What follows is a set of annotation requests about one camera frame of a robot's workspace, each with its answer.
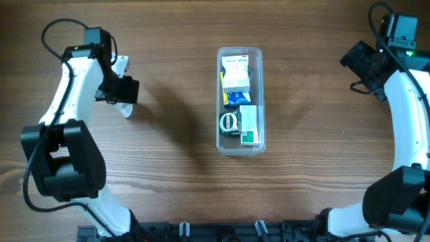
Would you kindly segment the blue yellow VapoDrops box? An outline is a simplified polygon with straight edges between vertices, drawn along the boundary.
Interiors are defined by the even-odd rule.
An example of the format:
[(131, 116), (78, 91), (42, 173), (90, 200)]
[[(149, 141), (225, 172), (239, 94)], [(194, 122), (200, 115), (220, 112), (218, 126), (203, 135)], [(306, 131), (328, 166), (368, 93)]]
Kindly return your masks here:
[(222, 89), (222, 98), (225, 108), (237, 108), (240, 105), (251, 104), (251, 97), (249, 92), (227, 93)]

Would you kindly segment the green square box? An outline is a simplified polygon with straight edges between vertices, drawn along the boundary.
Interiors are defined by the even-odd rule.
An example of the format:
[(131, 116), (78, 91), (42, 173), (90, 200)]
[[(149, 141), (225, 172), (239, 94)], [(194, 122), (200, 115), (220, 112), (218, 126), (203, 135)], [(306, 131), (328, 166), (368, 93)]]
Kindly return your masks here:
[(222, 136), (239, 135), (242, 132), (241, 113), (235, 110), (220, 114), (218, 130)]

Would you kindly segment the white blue medicine box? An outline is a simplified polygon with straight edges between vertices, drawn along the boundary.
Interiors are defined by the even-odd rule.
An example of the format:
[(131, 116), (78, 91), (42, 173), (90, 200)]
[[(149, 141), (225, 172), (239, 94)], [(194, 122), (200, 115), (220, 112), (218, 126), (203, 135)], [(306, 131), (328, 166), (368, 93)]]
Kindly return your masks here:
[(222, 88), (226, 93), (249, 92), (250, 79), (248, 74), (249, 56), (223, 56), (224, 69)]

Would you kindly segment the white green medicine box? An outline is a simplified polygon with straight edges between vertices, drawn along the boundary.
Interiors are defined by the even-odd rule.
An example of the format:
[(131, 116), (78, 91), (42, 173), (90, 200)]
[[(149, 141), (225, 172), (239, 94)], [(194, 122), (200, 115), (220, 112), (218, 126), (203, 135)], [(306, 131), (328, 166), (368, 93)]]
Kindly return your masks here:
[(259, 132), (257, 122), (257, 106), (245, 105), (240, 106), (241, 113), (241, 144), (257, 145), (259, 144)]

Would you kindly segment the small white spray bottle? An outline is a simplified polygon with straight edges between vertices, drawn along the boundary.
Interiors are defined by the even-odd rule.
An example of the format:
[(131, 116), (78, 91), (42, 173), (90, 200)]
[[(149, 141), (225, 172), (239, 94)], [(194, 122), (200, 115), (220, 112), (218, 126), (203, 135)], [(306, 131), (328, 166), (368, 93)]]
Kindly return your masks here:
[(125, 104), (125, 103), (116, 103), (114, 104), (115, 109), (121, 113), (121, 115), (124, 118), (129, 118), (133, 111), (133, 105), (132, 104)]

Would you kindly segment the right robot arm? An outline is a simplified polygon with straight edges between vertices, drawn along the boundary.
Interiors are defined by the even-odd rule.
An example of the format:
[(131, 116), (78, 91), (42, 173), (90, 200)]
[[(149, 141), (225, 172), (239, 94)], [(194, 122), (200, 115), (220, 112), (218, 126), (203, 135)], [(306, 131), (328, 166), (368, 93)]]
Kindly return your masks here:
[(366, 95), (389, 103), (394, 164), (361, 202), (322, 211), (320, 236), (429, 234), (429, 54), (416, 49), (417, 23), (415, 16), (390, 12), (382, 18), (375, 48), (360, 41), (340, 60), (359, 77), (351, 90), (364, 85)]

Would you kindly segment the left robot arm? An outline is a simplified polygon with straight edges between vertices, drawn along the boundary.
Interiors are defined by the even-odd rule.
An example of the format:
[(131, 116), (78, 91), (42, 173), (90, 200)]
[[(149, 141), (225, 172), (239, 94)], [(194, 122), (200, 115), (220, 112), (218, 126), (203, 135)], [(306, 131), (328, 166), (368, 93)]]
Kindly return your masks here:
[(94, 102), (129, 117), (139, 82), (125, 74), (128, 57), (118, 55), (114, 37), (100, 27), (86, 27), (84, 43), (59, 59), (62, 78), (48, 111), (21, 133), (24, 200), (37, 212), (77, 207), (101, 241), (139, 241), (144, 229), (107, 187), (105, 161), (87, 127)]

